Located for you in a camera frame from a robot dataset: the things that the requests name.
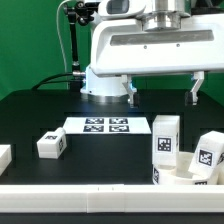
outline white foam block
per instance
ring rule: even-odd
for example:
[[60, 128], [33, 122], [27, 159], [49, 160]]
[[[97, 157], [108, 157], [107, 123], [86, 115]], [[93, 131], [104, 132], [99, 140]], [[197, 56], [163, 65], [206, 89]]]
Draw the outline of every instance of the white foam block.
[[223, 212], [222, 186], [125, 186], [125, 212]]
[[0, 175], [12, 161], [11, 146], [0, 145]]
[[124, 185], [98, 185], [89, 191], [87, 212], [124, 212]]
[[218, 185], [224, 185], [224, 166], [219, 171]]
[[178, 165], [153, 167], [153, 183], [155, 185], [215, 185], [217, 184], [218, 175], [215, 174], [210, 178], [204, 178], [192, 174], [188, 171], [189, 165], [193, 158], [193, 153], [180, 152], [178, 156]]
[[179, 152], [179, 116], [158, 115], [153, 122], [153, 164], [176, 166]]
[[40, 158], [57, 159], [67, 147], [65, 131], [58, 128], [55, 132], [47, 132], [38, 142]]
[[216, 175], [224, 161], [224, 134], [211, 131], [201, 136], [189, 171], [210, 178]]
[[87, 185], [0, 186], [0, 212], [87, 212]]

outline printed marker sheet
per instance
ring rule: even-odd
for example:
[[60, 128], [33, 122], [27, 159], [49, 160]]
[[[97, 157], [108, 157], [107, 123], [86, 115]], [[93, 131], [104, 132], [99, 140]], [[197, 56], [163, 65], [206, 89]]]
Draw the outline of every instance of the printed marker sheet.
[[145, 117], [68, 117], [66, 134], [151, 134]]

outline white box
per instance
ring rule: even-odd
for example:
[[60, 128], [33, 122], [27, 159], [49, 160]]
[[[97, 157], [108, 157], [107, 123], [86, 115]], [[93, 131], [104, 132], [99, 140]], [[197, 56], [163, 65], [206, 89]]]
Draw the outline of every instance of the white box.
[[11, 146], [0, 145], [0, 175], [12, 161]]
[[158, 115], [153, 122], [153, 164], [176, 166], [179, 153], [179, 116]]
[[211, 131], [201, 136], [189, 171], [205, 178], [210, 178], [220, 171], [223, 161], [224, 134]]
[[65, 131], [58, 128], [55, 132], [47, 132], [38, 142], [40, 158], [58, 159], [67, 147]]

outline black tabletop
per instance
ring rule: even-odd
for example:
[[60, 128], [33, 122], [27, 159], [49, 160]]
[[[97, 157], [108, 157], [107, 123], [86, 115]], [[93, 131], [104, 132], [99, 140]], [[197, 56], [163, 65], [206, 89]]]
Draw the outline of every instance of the black tabletop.
[[[0, 184], [152, 184], [149, 134], [67, 135], [68, 147], [58, 160], [39, 159], [36, 142], [62, 127], [67, 117], [146, 117], [152, 128], [157, 115], [180, 115], [180, 150], [193, 152], [202, 134], [224, 132], [224, 108], [204, 93], [197, 106], [185, 106], [184, 96], [183, 90], [140, 91], [140, 106], [133, 109], [126, 103], [83, 101], [66, 90], [13, 92], [0, 102], [0, 144], [10, 144], [13, 156]], [[210, 223], [212, 217], [221, 223], [224, 218], [214, 213], [1, 214], [0, 220], [36, 223], [40, 216], [55, 223]]]

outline green screen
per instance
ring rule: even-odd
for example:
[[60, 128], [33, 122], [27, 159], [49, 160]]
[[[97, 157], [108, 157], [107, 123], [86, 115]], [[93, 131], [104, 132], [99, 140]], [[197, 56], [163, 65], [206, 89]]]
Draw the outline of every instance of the green screen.
[[[0, 99], [12, 91], [30, 89], [44, 78], [64, 73], [56, 29], [56, 11], [61, 0], [5, 0], [0, 13]], [[67, 18], [60, 13], [60, 30], [69, 69], [71, 44]], [[81, 67], [90, 61], [89, 27], [77, 26]], [[135, 78], [139, 89], [188, 89], [190, 75]], [[224, 105], [224, 75], [208, 74], [201, 88]], [[67, 84], [41, 88], [65, 89]]]

